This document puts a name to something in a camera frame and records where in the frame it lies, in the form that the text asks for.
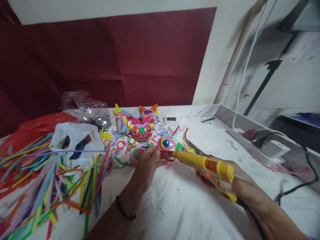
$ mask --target left hand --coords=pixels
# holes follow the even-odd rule
[[[130,183],[144,193],[151,187],[157,168],[169,164],[160,159],[160,151],[156,146],[149,147],[139,156]]]

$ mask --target digital thermometer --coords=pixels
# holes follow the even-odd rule
[[[166,115],[166,118],[165,118],[165,121],[166,122],[176,122],[178,120],[178,117],[177,116],[169,116],[169,115]]]

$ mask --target black bracelet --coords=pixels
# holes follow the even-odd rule
[[[119,201],[119,197],[116,196],[116,202],[117,202],[117,205],[118,205],[118,208],[119,208],[119,211],[121,212],[121,214],[128,220],[134,220],[136,219],[137,215],[134,215],[133,217],[129,217],[126,215],[126,213],[123,211],[121,205],[120,205],[120,201]]]

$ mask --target black pole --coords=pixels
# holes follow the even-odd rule
[[[277,60],[274,61],[270,61],[267,62],[265,65],[268,65],[268,70],[270,70],[267,74],[267,76],[264,78],[263,82],[261,83],[258,91],[256,92],[256,94],[254,95],[253,99],[251,100],[251,102],[249,103],[246,111],[244,112],[244,116],[247,116],[248,113],[250,112],[251,108],[253,107],[253,105],[256,103],[258,97],[260,96],[260,94],[262,93],[263,89],[265,88],[265,86],[267,85],[267,83],[269,82],[270,78],[272,77],[272,75],[274,74],[274,72],[279,68],[282,60],[282,55],[286,54],[287,51],[289,50],[291,44],[293,43],[293,41],[295,40],[295,38],[298,36],[298,32],[294,33],[289,42],[287,43],[287,45],[284,47],[284,49],[282,50],[280,57]]]

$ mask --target white adapter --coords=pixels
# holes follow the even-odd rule
[[[278,141],[271,140],[261,148],[261,151],[269,158],[279,158],[283,154],[289,152],[290,148]]]
[[[265,165],[280,165],[285,162],[285,160],[281,157],[271,158],[268,157],[265,153],[261,151],[260,148],[257,148],[252,144],[249,140],[245,139],[242,134],[245,133],[244,130],[240,128],[234,128],[229,130],[231,136],[233,136],[239,143],[241,143],[249,152],[254,153],[258,160]]]

